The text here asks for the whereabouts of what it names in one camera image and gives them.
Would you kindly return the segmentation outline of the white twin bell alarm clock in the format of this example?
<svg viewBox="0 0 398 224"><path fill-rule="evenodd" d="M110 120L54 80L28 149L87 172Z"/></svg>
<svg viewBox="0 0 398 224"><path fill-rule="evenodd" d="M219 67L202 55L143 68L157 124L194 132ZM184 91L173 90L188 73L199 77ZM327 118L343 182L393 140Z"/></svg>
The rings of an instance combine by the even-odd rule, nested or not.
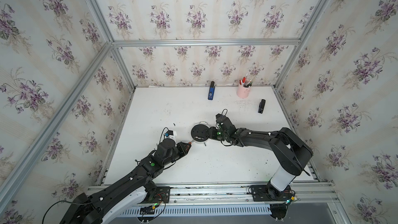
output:
<svg viewBox="0 0 398 224"><path fill-rule="evenodd" d="M195 123L191 129L192 143L207 146L210 125L206 121Z"/></svg>

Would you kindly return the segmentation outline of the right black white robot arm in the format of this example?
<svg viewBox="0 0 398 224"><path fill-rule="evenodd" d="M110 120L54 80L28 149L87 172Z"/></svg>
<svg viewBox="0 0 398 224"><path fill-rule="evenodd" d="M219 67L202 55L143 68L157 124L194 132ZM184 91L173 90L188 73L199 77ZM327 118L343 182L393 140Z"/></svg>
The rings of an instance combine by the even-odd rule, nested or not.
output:
<svg viewBox="0 0 398 224"><path fill-rule="evenodd" d="M289 128L263 132L247 128L210 127L208 134L210 139L226 141L232 146L272 151L280 166L271 178L269 187L277 192L286 191L290 183L305 171L314 155L312 149Z"/></svg>

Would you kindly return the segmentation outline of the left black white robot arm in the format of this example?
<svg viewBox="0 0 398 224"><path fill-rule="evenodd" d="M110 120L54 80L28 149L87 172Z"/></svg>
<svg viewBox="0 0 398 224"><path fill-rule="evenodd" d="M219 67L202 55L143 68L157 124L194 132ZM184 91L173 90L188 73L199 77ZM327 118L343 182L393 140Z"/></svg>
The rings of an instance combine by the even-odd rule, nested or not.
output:
<svg viewBox="0 0 398 224"><path fill-rule="evenodd" d="M62 217L62 224L104 224L111 220L111 215L116 214L116 209L122 203L133 201L133 192L137 192L138 203L156 191L153 179L166 169L166 165L176 162L186 156L192 146L191 142L175 143L172 139L163 140L156 150L138 162L138 165L126 176L116 181L107 188L86 195L77 196L72 202L62 200L54 203L68 203L70 207Z"/></svg>

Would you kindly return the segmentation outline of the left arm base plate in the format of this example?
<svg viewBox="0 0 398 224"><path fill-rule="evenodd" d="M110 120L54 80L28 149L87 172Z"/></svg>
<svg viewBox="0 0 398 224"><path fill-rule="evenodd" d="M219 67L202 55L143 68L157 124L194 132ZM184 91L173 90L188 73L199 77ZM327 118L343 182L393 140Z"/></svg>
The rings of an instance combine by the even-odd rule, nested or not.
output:
<svg viewBox="0 0 398 224"><path fill-rule="evenodd" d="M156 187L151 189L140 204L169 203L171 187Z"/></svg>

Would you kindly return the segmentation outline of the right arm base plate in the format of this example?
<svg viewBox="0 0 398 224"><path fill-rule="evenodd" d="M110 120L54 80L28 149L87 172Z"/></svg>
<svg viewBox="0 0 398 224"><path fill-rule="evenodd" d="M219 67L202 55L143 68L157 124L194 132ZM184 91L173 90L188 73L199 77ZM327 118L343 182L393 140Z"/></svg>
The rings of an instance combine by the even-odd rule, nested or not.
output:
<svg viewBox="0 0 398 224"><path fill-rule="evenodd" d="M278 191L271 184L252 185L248 188L248 192L255 202L291 203L295 200L295 191L289 185L282 191Z"/></svg>

